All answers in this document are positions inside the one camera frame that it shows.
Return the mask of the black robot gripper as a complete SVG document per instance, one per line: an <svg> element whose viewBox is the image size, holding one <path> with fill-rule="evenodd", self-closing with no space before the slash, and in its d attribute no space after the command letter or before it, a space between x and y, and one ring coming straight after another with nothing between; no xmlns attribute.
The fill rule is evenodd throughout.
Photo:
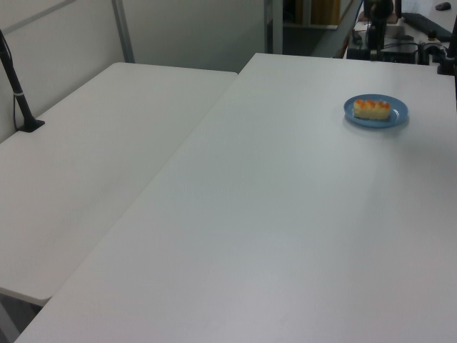
<svg viewBox="0 0 457 343"><path fill-rule="evenodd" d="M378 51L384 48L386 20L393 12L392 0L365 0L365 17L376 20L376 27L371 25L366 32L366 45L370 60L378 59Z"/></svg>

